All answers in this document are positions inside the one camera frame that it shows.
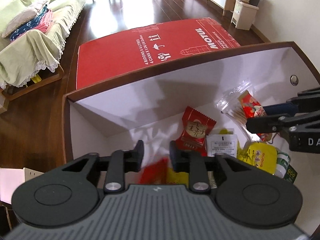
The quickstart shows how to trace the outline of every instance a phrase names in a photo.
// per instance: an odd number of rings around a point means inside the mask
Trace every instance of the pink blanket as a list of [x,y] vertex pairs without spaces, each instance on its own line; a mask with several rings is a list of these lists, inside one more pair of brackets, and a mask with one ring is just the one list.
[[52,16],[52,10],[48,9],[46,14],[41,18],[39,25],[34,27],[34,29],[40,30],[43,33],[47,32],[52,23]]

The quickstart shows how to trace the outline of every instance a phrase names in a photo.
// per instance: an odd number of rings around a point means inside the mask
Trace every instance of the umbrella symbol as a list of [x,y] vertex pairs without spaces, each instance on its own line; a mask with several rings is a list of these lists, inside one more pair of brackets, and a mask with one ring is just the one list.
[[153,48],[155,48],[155,49],[159,50],[159,47],[164,47],[164,45],[157,45],[157,44],[153,45]]

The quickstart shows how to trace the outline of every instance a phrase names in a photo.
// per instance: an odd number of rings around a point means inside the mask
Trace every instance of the yellow snack packet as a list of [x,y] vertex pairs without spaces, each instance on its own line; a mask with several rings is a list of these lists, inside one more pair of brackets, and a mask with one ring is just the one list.
[[174,172],[172,168],[167,169],[167,184],[186,184],[189,185],[189,174],[186,172]]
[[250,144],[247,150],[238,152],[237,159],[274,174],[276,171],[277,149],[266,143],[254,142]]

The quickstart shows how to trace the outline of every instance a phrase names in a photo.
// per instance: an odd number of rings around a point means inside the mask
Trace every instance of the metal screw head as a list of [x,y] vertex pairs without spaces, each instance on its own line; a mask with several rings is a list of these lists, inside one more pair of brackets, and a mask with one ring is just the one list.
[[107,190],[118,190],[121,188],[121,184],[117,183],[117,182],[110,182],[108,184],[106,184],[106,189]]
[[193,188],[202,191],[208,189],[209,185],[205,182],[196,182],[195,184],[193,184]]
[[290,77],[290,83],[291,83],[291,85],[293,85],[293,86],[297,86],[298,83],[299,83],[298,77],[297,77],[296,75],[292,75],[292,76]]
[[291,126],[291,127],[289,128],[289,131],[290,131],[290,132],[294,132],[296,129],[297,129],[296,126]]

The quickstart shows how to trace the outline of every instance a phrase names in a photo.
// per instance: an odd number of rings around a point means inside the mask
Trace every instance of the wooden floor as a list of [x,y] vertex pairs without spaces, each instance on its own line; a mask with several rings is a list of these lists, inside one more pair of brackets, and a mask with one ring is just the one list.
[[220,22],[240,45],[262,43],[252,31],[235,29],[231,13],[223,17],[222,9],[206,0],[87,0],[67,38],[62,80],[17,98],[0,114],[0,167],[45,172],[63,164],[61,99],[75,89],[79,45],[135,27],[201,17]]

